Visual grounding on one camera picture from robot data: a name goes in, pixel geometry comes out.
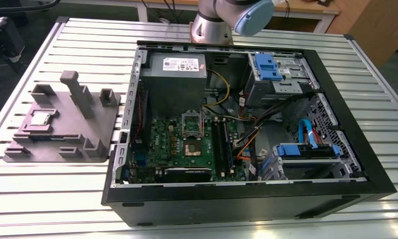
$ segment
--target gray 3d printed holder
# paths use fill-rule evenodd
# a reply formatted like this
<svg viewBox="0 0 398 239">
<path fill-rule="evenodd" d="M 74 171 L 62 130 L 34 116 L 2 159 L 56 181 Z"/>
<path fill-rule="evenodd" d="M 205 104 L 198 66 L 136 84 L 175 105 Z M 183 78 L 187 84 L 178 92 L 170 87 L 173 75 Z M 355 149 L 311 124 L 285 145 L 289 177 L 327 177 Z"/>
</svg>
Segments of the gray 3d printed holder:
<svg viewBox="0 0 398 239">
<path fill-rule="evenodd" d="M 60 77 L 69 92 L 36 85 L 34 102 L 6 148 L 5 162 L 104 162 L 121 96 L 112 89 L 90 93 L 76 71 Z"/>
</svg>

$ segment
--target floor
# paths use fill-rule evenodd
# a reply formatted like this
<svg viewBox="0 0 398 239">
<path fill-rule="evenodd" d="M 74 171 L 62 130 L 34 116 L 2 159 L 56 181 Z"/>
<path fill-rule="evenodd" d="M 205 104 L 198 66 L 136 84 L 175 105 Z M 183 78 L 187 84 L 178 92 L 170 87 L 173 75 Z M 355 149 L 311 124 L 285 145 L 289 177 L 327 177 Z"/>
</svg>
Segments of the floor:
<svg viewBox="0 0 398 239">
<path fill-rule="evenodd" d="M 69 3 L 60 3 L 48 11 L 29 12 L 26 15 L 29 25 L 18 29 L 25 41 L 25 49 L 21 57 L 22 65 L 25 66 L 29 64 L 58 16 L 126 21 L 138 20 L 137 10 L 133 7 L 80 5 Z M 187 24 L 194 20 L 195 12 L 177 10 L 177 15 L 179 16 L 179 23 Z M 169 11 L 150 9 L 149 21 L 160 22 L 158 16 L 162 16 L 169 20 L 173 19 Z M 25 66 L 21 66 L 18 74 L 16 74 L 8 66 L 0 66 L 0 110 L 18 82 Z M 393 89 L 398 93 L 398 53 L 391 56 L 389 62 L 379 70 Z"/>
</svg>

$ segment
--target cable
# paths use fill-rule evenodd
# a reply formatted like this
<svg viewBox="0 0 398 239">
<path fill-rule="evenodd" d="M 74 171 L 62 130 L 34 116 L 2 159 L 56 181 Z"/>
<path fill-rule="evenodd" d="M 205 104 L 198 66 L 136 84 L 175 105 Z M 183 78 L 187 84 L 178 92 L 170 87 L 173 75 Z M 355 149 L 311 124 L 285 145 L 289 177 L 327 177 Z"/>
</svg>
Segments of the cable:
<svg viewBox="0 0 398 239">
<path fill-rule="evenodd" d="M 168 7 L 168 9 L 171 11 L 171 14 L 173 14 L 173 17 L 174 17 L 175 23 L 178 23 L 175 12 L 173 11 L 173 9 L 171 9 L 170 5 L 168 4 L 168 1 L 166 1 L 166 0 L 164 0 L 164 2 L 165 2 L 165 4 L 166 4 L 166 7 Z"/>
<path fill-rule="evenodd" d="M 225 117 L 225 118 L 230 118 L 230 119 L 239 120 L 239 121 L 247 121 L 246 119 L 239 119 L 239 118 L 235 118 L 235 117 L 233 117 L 233 116 L 225 116 L 225 115 L 221 115 L 221 114 L 218 114 L 215 111 L 213 111 L 207 106 L 203 106 L 203 108 L 206 108 L 206 110 L 207 110 L 214 116 Z"/>
<path fill-rule="evenodd" d="M 218 95 L 217 95 L 217 94 L 214 95 L 214 100 L 218 101 Z M 230 113 L 229 113 L 229 111 L 226 110 L 226 108 L 223 107 L 223 105 L 219 104 L 218 106 L 219 106 L 219 108 L 222 109 L 223 113 L 225 113 L 226 115 L 230 115 Z"/>
<path fill-rule="evenodd" d="M 141 116 L 141 96 L 140 96 L 140 94 L 137 94 L 137 95 L 138 95 L 138 128 L 137 128 L 137 132 L 136 132 L 136 135 L 133 137 L 133 140 L 132 140 L 130 144 L 133 144 L 133 142 L 137 138 L 140 129 L 141 129 L 141 118 L 142 118 L 142 116 Z"/>
<path fill-rule="evenodd" d="M 286 2 L 286 12 L 285 12 L 285 17 L 289 17 L 289 14 L 290 14 L 290 4 L 289 4 L 289 1 L 285 0 Z"/>
<path fill-rule="evenodd" d="M 53 2 L 38 5 L 38 6 L 17 6 L 17 7 L 1 7 L 0 8 L 0 14 L 2 13 L 10 13 L 10 12 L 21 12 L 21 11 L 37 11 L 48 9 L 53 6 L 56 6 L 60 3 L 60 0 L 54 0 Z"/>
<path fill-rule="evenodd" d="M 258 132 L 254 134 L 254 136 L 250 138 L 250 140 L 247 141 L 247 143 L 245 144 L 243 148 L 241 149 L 241 151 L 237 154 L 237 158 L 241 157 L 241 153 L 245 151 L 245 149 L 247 148 L 249 144 L 251 143 L 251 141 L 254 140 L 254 138 L 257 137 Z"/>
<path fill-rule="evenodd" d="M 317 143 L 323 143 L 323 141 L 321 140 L 321 137 L 319 137 L 319 135 L 317 133 L 315 128 L 313 128 L 313 133 L 314 133 L 314 137 L 315 137 Z"/>
<path fill-rule="evenodd" d="M 156 14 L 156 17 L 157 17 L 157 18 L 161 18 L 161 13 L 160 13 L 154 8 L 149 8 L 149 7 L 148 7 L 148 5 L 146 5 L 146 3 L 145 3 L 145 0 L 141 0 L 141 2 L 142 2 L 144 6 L 145 6 L 145 8 L 146 8 L 146 12 L 148 12 L 149 9 L 152 9 L 153 12 L 154 12 L 154 14 Z"/>
<path fill-rule="evenodd" d="M 215 106 L 218 104 L 221 104 L 226 99 L 227 99 L 227 96 L 230 94 L 230 85 L 227 84 L 227 81 L 226 79 L 223 78 L 223 76 L 214 70 L 210 70 L 210 69 L 206 69 L 207 71 L 213 72 L 223 81 L 225 83 L 225 86 L 226 86 L 226 93 L 225 93 L 225 97 L 222 98 L 221 101 L 215 102 L 215 103 L 211 103 L 211 104 L 205 104 L 203 106 Z"/>
<path fill-rule="evenodd" d="M 177 16 L 177 11 L 175 11 L 175 1 L 173 0 L 173 10 L 174 10 L 174 18 L 175 18 L 175 21 L 177 21 L 177 23 L 179 23 L 178 22 L 178 16 Z"/>
</svg>

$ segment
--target aluminum table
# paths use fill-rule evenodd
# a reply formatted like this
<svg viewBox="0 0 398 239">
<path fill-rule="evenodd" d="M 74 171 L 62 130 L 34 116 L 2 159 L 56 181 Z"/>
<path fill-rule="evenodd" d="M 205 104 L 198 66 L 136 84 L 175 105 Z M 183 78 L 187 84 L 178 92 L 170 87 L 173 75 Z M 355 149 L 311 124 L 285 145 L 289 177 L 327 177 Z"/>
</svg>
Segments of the aluminum table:
<svg viewBox="0 0 398 239">
<path fill-rule="evenodd" d="M 398 193 L 309 220 L 130 228 L 101 206 L 105 163 L 5 163 L 4 149 L 33 101 L 34 84 L 80 73 L 90 92 L 125 93 L 137 40 L 189 41 L 187 25 L 60 18 L 0 113 L 0 236 L 74 235 L 133 238 L 398 238 Z M 237 45 L 305 48 L 318 52 L 347 106 L 398 190 L 398 96 L 353 40 L 287 31 L 233 35 Z M 118 138 L 122 105 L 114 125 Z"/>
</svg>

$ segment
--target wooden desk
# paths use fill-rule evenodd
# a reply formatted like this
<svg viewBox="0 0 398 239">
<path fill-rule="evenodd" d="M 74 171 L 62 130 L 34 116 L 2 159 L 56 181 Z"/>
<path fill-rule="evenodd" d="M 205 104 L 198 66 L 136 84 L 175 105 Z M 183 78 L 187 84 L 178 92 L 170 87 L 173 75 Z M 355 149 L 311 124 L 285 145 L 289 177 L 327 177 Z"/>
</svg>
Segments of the wooden desk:
<svg viewBox="0 0 398 239">
<path fill-rule="evenodd" d="M 164 0 L 144 0 L 148 7 L 166 9 L 168 6 Z M 199 0 L 174 0 L 175 9 L 197 11 Z M 61 0 L 66 3 L 113 5 L 113 6 L 133 6 L 137 8 L 138 21 L 148 22 L 146 8 L 141 0 Z M 291 18 L 317 19 L 318 24 L 314 33 L 325 33 L 335 15 L 341 13 L 339 8 L 330 4 L 329 7 L 321 6 L 315 1 L 289 0 Z M 286 13 L 286 3 L 275 6 L 273 16 L 283 17 Z"/>
</svg>

